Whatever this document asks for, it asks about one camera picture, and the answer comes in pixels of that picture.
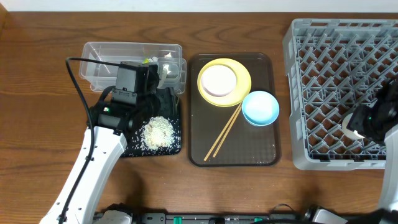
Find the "rice leftovers pile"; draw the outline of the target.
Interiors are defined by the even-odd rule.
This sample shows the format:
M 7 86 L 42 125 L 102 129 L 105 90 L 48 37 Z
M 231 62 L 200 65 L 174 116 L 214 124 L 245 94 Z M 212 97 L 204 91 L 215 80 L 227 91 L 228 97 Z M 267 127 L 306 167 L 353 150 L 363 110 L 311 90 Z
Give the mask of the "rice leftovers pile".
M 141 143 L 151 151 L 172 147 L 175 143 L 172 123 L 163 116 L 152 117 L 141 129 Z

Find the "green snack wrapper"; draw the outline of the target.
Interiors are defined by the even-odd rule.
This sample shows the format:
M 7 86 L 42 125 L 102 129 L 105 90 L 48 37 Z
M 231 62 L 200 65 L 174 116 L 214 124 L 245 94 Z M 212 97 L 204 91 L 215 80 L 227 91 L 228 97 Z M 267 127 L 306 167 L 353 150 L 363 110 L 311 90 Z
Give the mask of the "green snack wrapper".
M 147 64 L 147 63 L 151 63 L 151 62 L 153 62 L 153 60 L 152 60 L 151 58 L 146 58 L 146 59 L 143 61 L 143 64 Z

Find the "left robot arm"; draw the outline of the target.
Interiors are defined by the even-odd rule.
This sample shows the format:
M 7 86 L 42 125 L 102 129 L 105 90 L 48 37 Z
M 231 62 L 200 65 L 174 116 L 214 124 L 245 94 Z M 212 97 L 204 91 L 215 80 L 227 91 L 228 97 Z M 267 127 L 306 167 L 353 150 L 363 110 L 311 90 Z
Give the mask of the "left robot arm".
M 62 191 L 41 223 L 93 223 L 118 159 L 178 149 L 173 90 L 159 88 L 157 65 L 118 66 L 116 83 L 86 107 L 87 129 Z

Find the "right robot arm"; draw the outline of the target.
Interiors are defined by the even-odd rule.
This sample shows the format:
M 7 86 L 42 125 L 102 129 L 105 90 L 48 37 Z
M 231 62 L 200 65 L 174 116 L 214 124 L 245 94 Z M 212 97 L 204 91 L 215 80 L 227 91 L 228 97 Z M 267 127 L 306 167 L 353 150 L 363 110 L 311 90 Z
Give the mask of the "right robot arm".
M 348 223 L 397 223 L 397 79 L 390 80 L 376 94 L 372 107 L 360 105 L 347 128 L 386 147 L 386 164 L 378 209 Z

